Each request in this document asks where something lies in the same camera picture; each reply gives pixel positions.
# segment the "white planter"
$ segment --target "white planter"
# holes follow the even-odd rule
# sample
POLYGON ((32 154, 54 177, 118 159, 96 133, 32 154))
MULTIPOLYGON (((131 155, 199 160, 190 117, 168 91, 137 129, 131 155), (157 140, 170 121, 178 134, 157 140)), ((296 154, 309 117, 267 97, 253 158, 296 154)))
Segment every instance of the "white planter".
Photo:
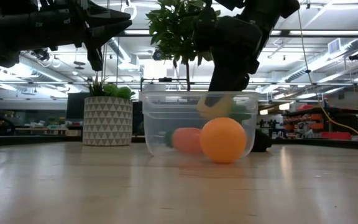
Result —
POLYGON ((132 101, 110 96, 85 99, 83 144, 126 146, 132 139, 132 101))

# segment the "table surface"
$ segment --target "table surface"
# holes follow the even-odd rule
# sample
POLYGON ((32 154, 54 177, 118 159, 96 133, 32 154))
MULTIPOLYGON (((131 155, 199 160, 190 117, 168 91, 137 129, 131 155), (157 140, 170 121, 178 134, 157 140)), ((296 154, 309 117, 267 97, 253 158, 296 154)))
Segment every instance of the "table surface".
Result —
POLYGON ((0 147, 0 223, 358 223, 358 150, 274 146, 217 165, 145 144, 0 147))

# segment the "red ball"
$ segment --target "red ball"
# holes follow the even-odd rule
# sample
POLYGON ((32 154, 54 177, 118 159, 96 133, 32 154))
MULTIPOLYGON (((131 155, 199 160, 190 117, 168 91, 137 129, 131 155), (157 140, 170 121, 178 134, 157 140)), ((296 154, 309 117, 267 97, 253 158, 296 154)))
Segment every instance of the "red ball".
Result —
POLYGON ((200 144, 201 130, 198 128, 178 128, 172 135, 172 146, 185 153, 203 153, 200 144))

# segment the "green plant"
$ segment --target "green plant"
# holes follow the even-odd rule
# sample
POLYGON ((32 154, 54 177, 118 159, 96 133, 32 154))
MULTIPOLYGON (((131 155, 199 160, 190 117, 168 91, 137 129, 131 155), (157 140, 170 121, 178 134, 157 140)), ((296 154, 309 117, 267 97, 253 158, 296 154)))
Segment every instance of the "green plant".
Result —
POLYGON ((96 74, 95 80, 89 84, 91 96, 112 96, 130 100, 135 95, 135 92, 126 86, 118 88, 114 84, 104 84, 106 79, 104 78, 99 82, 98 74, 96 74))
POLYGON ((113 96, 113 97, 124 98, 128 100, 135 95, 135 92, 131 91, 130 88, 126 86, 118 88, 114 84, 105 85, 104 92, 106 96, 113 96))
POLYGON ((98 81, 98 74, 96 74, 95 80, 93 80, 92 84, 89 84, 89 92, 91 96, 105 96, 103 91, 103 83, 104 80, 98 81))
POLYGON ((198 14, 204 8, 202 0, 158 0, 160 9, 146 14, 149 22, 149 32, 152 35, 150 44, 157 44, 162 52, 162 60, 173 60, 186 65, 187 90, 190 90, 189 61, 198 58, 201 65, 203 58, 212 60, 210 52, 198 52, 193 42, 194 24, 198 14))

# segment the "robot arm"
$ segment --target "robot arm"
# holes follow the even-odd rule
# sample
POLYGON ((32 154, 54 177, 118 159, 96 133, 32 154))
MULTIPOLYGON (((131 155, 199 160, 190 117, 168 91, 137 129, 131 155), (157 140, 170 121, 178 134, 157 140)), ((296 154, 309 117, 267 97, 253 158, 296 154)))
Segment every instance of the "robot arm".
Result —
POLYGON ((248 86, 249 74, 256 73, 257 58, 280 16, 287 18, 300 5, 297 0, 216 1, 229 10, 244 10, 216 21, 212 0, 205 0, 206 7, 195 25, 195 44, 200 51, 212 51, 215 69, 209 91, 242 91, 248 86))
POLYGON ((101 46, 132 24, 131 16, 90 0, 0 0, 0 65, 19 63, 21 50, 57 50, 85 44, 95 71, 102 70, 101 46))

